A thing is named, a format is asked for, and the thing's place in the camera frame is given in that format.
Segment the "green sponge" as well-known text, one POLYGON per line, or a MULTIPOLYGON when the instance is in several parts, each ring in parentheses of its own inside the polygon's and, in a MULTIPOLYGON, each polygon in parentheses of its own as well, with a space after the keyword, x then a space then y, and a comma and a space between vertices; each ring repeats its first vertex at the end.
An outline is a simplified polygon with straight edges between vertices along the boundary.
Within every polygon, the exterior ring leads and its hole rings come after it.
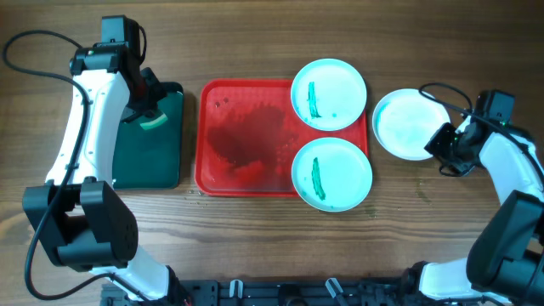
POLYGON ((151 130, 154 128, 160 127, 162 124, 164 124, 168 120, 167 115, 163 112, 161 112, 159 115, 153 117, 149 121, 143 121, 139 125, 144 130, 151 130))

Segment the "white plate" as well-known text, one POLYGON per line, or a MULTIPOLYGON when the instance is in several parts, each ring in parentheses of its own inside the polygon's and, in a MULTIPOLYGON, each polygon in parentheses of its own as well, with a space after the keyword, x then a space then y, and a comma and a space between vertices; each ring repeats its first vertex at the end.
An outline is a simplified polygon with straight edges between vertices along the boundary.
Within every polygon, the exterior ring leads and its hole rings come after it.
POLYGON ((424 147, 450 116, 444 106, 425 98, 414 88, 386 94, 371 119, 378 143, 390 154, 407 161, 424 161, 432 155, 424 147))

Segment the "light blue plate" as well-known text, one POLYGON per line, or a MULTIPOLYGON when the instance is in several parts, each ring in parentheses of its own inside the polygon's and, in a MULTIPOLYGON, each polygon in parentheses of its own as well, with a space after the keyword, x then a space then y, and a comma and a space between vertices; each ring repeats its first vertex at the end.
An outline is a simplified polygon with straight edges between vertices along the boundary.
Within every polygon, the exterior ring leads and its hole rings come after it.
POLYGON ((366 107, 367 89, 361 74, 340 59, 318 59, 304 66, 291 86, 297 116, 320 131, 337 131, 356 122, 366 107))
POLYGON ((369 194, 372 169, 367 156, 345 139, 325 137, 303 146, 292 162, 295 191, 315 209, 340 213, 369 194))

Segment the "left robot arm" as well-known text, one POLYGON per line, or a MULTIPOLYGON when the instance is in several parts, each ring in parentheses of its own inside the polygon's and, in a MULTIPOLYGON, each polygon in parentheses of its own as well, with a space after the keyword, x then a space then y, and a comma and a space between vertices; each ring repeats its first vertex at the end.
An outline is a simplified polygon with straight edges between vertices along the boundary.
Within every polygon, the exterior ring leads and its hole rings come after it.
POLYGON ((78 47, 67 82, 71 112, 59 154, 22 205, 50 262, 107 279, 137 305, 190 305, 172 268, 139 245, 118 189, 158 189, 179 178, 184 90, 144 67, 146 36, 105 16, 99 42, 78 47))

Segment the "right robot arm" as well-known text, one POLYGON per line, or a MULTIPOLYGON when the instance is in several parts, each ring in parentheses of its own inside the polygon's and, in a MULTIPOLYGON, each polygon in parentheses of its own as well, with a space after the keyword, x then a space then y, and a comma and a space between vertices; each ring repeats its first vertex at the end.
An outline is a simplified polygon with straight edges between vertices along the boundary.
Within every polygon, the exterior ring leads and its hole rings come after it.
POLYGON ((398 304, 543 303, 543 255, 528 248, 531 240, 543 240, 543 168, 532 138, 510 124, 514 102, 510 93, 484 91, 462 110, 461 126, 443 124, 426 144, 445 176, 485 169, 500 207, 467 259, 407 269, 398 304))

